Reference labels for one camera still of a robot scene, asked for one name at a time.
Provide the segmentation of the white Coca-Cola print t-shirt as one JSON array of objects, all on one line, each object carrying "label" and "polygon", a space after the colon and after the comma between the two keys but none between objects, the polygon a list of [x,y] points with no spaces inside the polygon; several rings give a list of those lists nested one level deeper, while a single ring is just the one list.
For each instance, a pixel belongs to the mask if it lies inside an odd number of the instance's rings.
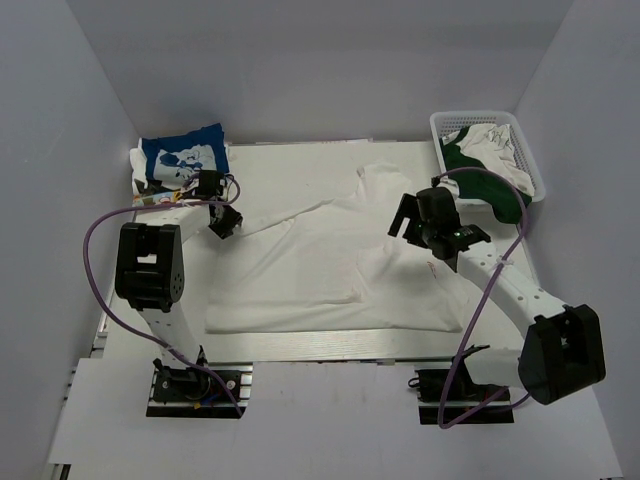
[{"label": "white Coca-Cola print t-shirt", "polygon": [[216,248],[209,332],[460,331],[463,280],[387,233],[411,181],[388,163],[357,176],[351,195],[246,221]]}]

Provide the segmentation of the blue cartoon print t-shirt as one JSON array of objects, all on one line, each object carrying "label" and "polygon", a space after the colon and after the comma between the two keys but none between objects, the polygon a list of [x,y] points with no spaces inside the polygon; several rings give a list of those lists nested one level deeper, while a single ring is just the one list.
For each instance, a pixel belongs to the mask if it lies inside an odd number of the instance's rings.
[{"label": "blue cartoon print t-shirt", "polygon": [[215,123],[183,135],[142,138],[145,176],[166,185],[182,185],[201,170],[230,172],[224,130]]}]

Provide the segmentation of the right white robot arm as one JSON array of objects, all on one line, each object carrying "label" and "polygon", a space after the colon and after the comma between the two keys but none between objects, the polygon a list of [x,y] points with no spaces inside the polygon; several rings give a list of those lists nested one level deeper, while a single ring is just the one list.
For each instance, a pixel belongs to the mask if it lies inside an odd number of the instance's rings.
[{"label": "right white robot arm", "polygon": [[447,189],[404,194],[388,233],[429,250],[481,289],[481,301],[493,301],[523,338],[518,350],[460,350],[448,375],[459,396],[475,398],[493,384],[521,388],[549,405],[605,379],[597,313],[544,291],[498,252],[484,230],[462,224]]}]

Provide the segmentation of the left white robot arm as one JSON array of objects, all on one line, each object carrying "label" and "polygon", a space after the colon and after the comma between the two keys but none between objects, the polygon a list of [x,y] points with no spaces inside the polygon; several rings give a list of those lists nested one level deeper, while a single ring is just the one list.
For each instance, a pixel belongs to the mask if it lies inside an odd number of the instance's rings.
[{"label": "left white robot arm", "polygon": [[222,240],[232,236],[243,221],[232,206],[239,195],[232,174],[201,171],[176,191],[136,198],[134,210],[147,216],[120,230],[116,294],[141,315],[160,342],[158,366],[181,369],[176,384],[191,399],[209,392],[212,377],[200,367],[206,356],[180,305],[186,286],[183,245],[205,229]]}]

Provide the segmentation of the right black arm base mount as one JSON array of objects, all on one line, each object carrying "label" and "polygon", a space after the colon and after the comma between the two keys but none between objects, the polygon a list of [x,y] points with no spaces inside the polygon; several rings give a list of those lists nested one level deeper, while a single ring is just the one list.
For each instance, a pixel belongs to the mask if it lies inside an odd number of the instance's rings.
[{"label": "right black arm base mount", "polygon": [[[416,370],[414,376],[408,381],[408,388],[417,394],[421,425],[438,425],[438,408],[447,375],[447,369],[422,369]],[[449,389],[443,421],[450,423],[499,390],[500,388],[496,385],[474,384],[468,373],[459,370]],[[464,419],[462,424],[512,424],[514,415],[510,406],[510,392],[506,391],[478,413]]]}]

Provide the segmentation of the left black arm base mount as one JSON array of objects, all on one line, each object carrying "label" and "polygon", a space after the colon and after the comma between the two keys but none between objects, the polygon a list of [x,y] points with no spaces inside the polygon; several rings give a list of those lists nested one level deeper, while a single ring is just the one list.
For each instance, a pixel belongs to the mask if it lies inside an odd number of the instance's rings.
[{"label": "left black arm base mount", "polygon": [[222,365],[214,372],[230,391],[238,413],[221,384],[191,368],[155,368],[146,416],[149,418],[239,419],[248,406],[252,365]]}]

